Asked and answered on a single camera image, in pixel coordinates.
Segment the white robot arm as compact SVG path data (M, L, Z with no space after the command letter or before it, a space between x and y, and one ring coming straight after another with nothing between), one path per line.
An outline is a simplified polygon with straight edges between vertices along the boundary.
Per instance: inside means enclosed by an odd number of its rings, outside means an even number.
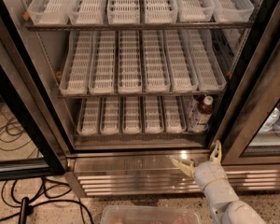
M194 161L176 156L171 156L170 160L181 172L194 179L208 201L215 224L266 224L249 204L239 199L221 165L221 158L221 143L216 140L209 160L198 166Z

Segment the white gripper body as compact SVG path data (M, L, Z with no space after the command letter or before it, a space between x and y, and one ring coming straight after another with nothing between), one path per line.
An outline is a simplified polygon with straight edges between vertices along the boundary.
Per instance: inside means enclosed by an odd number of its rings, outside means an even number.
M220 163L206 161L200 163L194 172L194 180L200 190L204 190L214 181L228 179Z

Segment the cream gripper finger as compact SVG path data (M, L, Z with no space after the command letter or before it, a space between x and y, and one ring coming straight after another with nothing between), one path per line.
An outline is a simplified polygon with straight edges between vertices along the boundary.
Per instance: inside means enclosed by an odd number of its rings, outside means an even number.
M194 161L187 161L177 157L170 157L172 164L178 168L182 173L189 177L194 177L195 164Z
M217 164L221 164L221 159L222 159L221 143L219 140L216 140L215 147L210 155L209 160Z

